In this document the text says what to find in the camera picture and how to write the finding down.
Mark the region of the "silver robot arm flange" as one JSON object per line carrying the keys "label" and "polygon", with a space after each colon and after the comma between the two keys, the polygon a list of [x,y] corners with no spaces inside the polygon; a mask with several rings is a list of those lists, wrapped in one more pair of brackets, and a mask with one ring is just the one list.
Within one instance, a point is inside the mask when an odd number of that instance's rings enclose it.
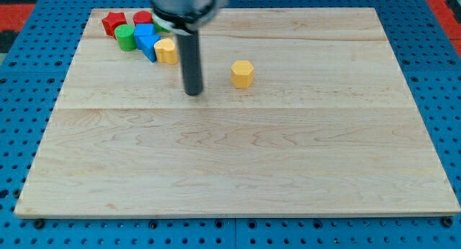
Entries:
{"label": "silver robot arm flange", "polygon": [[177,35],[189,36],[210,23],[228,0],[151,0],[154,21]]}

